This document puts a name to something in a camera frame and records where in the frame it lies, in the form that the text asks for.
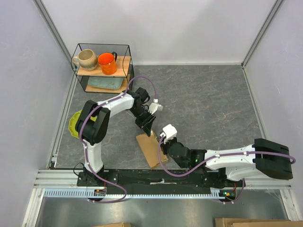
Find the brown cardboard express box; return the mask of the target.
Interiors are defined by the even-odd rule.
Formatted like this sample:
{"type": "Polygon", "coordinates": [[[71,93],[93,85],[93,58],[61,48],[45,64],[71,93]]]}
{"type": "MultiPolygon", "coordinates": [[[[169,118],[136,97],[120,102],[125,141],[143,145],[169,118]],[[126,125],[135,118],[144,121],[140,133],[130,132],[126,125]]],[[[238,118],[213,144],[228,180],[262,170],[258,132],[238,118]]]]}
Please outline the brown cardboard express box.
{"type": "Polygon", "coordinates": [[[151,135],[147,136],[145,133],[136,136],[136,140],[140,146],[142,153],[148,163],[150,169],[155,169],[160,165],[158,158],[158,144],[159,141],[153,131],[151,135]]]}

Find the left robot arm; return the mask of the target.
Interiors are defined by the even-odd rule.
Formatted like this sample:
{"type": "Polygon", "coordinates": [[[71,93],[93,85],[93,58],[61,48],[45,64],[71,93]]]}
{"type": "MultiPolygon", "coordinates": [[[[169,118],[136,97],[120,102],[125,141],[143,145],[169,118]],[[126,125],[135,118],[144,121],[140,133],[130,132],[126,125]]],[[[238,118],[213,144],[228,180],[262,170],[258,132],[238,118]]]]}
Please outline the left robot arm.
{"type": "Polygon", "coordinates": [[[145,107],[144,104],[149,99],[147,91],[139,88],[135,92],[122,92],[105,101],[89,100],[85,103],[76,122],[75,130],[84,147],[85,168],[89,171],[87,180],[93,186],[99,186],[104,181],[104,175],[100,172],[104,167],[101,158],[101,142],[106,136],[110,118],[122,111],[129,110],[135,117],[135,124],[149,137],[152,123],[156,118],[155,112],[163,108],[157,99],[145,107]]]}

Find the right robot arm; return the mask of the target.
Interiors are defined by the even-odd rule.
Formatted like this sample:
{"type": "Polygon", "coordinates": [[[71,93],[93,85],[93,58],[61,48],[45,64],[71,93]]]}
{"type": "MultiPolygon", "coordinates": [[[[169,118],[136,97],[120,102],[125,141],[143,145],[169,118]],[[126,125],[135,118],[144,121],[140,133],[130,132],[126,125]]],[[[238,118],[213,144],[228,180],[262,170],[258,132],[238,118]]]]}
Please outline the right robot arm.
{"type": "Polygon", "coordinates": [[[222,186],[260,174],[290,180],[293,178],[292,165],[296,162],[287,146],[266,139],[255,139],[253,144],[241,148],[211,150],[189,149],[176,138],[165,141],[161,137],[158,154],[168,154],[181,168],[188,169],[185,173],[174,174],[164,167],[163,170],[173,177],[185,177],[198,169],[224,169],[217,174],[217,181],[222,186]]]}

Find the light green tray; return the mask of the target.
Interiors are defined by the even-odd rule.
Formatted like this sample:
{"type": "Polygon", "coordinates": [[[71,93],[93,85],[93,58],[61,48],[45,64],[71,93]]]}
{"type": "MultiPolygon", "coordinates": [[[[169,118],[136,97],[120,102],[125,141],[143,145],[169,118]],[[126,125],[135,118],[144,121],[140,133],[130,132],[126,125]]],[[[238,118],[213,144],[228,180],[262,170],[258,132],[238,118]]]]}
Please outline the light green tray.
{"type": "Polygon", "coordinates": [[[96,88],[117,90],[121,87],[123,80],[123,78],[114,77],[90,77],[88,85],[96,88]]]}

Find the yellow-green dotted plate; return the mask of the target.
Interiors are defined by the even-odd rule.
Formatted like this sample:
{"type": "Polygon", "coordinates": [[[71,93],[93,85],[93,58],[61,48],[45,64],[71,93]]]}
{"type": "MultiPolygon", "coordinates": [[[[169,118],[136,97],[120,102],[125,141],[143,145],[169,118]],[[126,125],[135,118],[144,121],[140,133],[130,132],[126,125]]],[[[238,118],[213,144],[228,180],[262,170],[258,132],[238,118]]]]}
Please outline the yellow-green dotted plate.
{"type": "Polygon", "coordinates": [[[81,110],[74,113],[73,116],[71,117],[71,119],[69,120],[69,125],[68,125],[68,130],[69,130],[71,136],[73,136],[77,139],[79,139],[79,133],[75,129],[75,126],[79,119],[80,114],[81,114],[81,110]]]}

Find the orange mug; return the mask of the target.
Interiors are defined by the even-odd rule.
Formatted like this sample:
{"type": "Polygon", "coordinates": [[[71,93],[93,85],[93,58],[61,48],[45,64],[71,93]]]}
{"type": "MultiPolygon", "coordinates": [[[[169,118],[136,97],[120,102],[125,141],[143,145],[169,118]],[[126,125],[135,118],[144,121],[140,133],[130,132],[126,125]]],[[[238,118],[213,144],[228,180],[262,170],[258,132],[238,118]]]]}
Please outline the orange mug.
{"type": "Polygon", "coordinates": [[[99,55],[98,64],[101,71],[105,75],[112,75],[117,71],[116,66],[117,53],[116,52],[105,52],[99,55]]]}

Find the cardboard piece bottom centre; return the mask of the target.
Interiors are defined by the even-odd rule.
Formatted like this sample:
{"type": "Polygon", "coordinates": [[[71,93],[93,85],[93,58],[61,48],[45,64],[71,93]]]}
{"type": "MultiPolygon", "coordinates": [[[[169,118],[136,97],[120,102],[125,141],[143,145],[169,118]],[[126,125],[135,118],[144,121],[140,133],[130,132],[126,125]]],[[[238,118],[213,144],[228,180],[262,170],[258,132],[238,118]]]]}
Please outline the cardboard piece bottom centre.
{"type": "Polygon", "coordinates": [[[106,225],[99,225],[94,227],[131,227],[131,223],[121,222],[121,223],[110,223],[106,225]]]}

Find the beige ceramic mug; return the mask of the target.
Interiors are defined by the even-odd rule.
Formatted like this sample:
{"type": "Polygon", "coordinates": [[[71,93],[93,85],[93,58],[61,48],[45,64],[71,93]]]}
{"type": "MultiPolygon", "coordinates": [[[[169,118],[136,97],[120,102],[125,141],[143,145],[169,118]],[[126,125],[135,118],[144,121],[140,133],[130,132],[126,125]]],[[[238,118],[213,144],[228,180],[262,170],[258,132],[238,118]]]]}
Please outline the beige ceramic mug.
{"type": "Polygon", "coordinates": [[[82,50],[77,56],[73,56],[72,62],[80,65],[84,70],[94,70],[98,65],[98,58],[91,49],[82,50]]]}

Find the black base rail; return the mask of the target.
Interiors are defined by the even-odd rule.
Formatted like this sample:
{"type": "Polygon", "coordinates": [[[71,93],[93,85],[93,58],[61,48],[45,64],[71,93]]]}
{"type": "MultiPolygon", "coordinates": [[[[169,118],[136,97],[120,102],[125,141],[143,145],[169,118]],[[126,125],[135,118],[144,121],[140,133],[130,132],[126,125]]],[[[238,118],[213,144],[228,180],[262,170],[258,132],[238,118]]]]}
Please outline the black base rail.
{"type": "Polygon", "coordinates": [[[241,188],[246,185],[242,179],[228,180],[223,169],[200,168],[185,177],[174,177],[161,169],[107,169],[99,176],[122,186],[128,195],[208,194],[211,188],[241,188]]]}

